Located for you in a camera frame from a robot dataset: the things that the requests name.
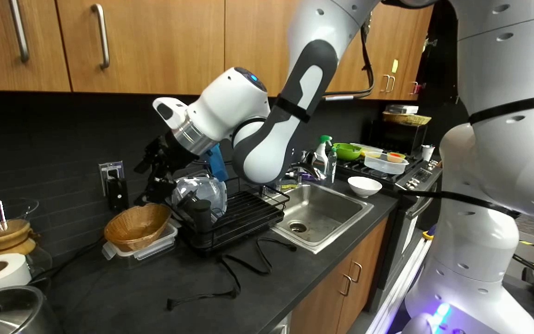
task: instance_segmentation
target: white bowl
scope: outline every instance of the white bowl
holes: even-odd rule
[[[350,177],[347,179],[347,182],[350,184],[351,190],[353,190],[356,195],[364,198],[372,196],[382,189],[382,184],[371,178]]]

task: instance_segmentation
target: wooden cabinet door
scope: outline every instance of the wooden cabinet door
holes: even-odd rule
[[[349,275],[357,282],[352,283],[350,293],[343,299],[337,334],[347,333],[366,305],[386,222],[387,218],[350,253]]]
[[[352,288],[344,276],[349,270],[350,256],[347,256],[295,307],[290,334],[335,334],[343,305],[341,292]]]
[[[246,68],[277,96],[288,76],[288,27],[299,2],[226,0],[225,68]]]
[[[28,58],[19,41],[8,0],[0,0],[0,90],[69,91],[54,0],[17,0]]]
[[[74,91],[201,94],[224,71],[224,0],[58,0]]]
[[[392,51],[397,33],[398,17],[402,9],[378,4],[372,12],[366,49],[375,77],[375,86],[367,99],[384,99],[388,79],[384,76],[392,68]],[[335,76],[327,91],[359,91],[369,87],[362,55],[362,38],[356,34],[343,54]]]
[[[415,25],[415,34],[411,44],[411,53],[407,62],[403,84],[400,89],[399,100],[417,100],[418,95],[413,93],[415,89],[415,80],[420,68],[421,55],[424,51],[424,44],[428,36],[428,27],[432,18],[433,6],[419,9],[417,23]]]

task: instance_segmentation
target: white cup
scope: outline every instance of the white cup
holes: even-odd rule
[[[432,145],[422,145],[421,146],[421,156],[425,161],[430,161],[432,158],[432,153],[434,153],[435,147]]]

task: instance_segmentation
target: gas stove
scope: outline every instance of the gas stove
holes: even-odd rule
[[[362,157],[354,161],[337,161],[337,173],[344,177],[372,178],[388,190],[403,189],[422,192],[429,190],[442,174],[442,168],[437,166],[438,161],[425,161],[421,157],[405,159],[409,165],[405,167],[405,172],[402,174],[388,174],[366,167]]]

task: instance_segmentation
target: kitchen counter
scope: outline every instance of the kitchen counter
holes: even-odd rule
[[[356,197],[336,180],[333,190]],[[212,258],[199,258],[184,243],[132,270],[108,262],[100,247],[66,267],[48,294],[66,334],[82,333],[243,333],[266,334],[299,303],[380,221],[397,199],[378,193],[362,219],[318,254],[296,252],[272,244],[261,248],[273,265],[259,276],[232,263],[242,291],[235,299],[210,298],[166,310],[167,298],[226,292],[234,281]],[[286,241],[273,231],[260,234]],[[228,253],[262,268],[255,239],[246,239]]]

